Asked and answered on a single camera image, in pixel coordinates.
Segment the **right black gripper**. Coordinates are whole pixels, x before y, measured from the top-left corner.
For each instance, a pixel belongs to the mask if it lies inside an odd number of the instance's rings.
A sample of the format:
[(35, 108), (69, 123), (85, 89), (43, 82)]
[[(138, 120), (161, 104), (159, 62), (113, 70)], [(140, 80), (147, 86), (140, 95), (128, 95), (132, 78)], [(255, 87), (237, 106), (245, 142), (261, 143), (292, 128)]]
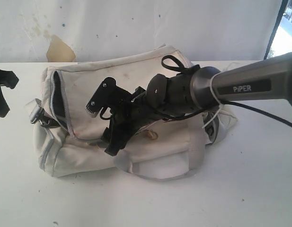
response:
[(116, 87), (109, 102), (112, 105), (112, 118), (100, 140), (107, 144), (105, 152), (113, 157), (119, 150), (125, 148), (131, 138), (122, 135), (132, 136), (140, 128), (163, 119), (163, 116), (146, 102), (146, 90), (142, 87), (138, 87), (132, 94), (123, 88)]

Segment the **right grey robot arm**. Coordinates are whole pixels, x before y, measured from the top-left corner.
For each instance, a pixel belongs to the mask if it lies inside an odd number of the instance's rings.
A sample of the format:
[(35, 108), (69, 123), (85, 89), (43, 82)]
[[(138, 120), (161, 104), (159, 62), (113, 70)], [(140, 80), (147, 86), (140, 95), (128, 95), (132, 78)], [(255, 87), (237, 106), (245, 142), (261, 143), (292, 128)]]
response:
[(158, 120), (180, 121), (244, 100), (285, 99), (292, 106), (292, 52), (247, 66), (219, 71), (199, 65), (186, 68), (178, 60), (174, 77), (154, 76), (146, 89), (134, 93), (118, 87), (114, 78), (103, 80), (92, 103), (103, 113), (110, 109), (102, 140), (111, 156), (124, 149), (137, 131)]

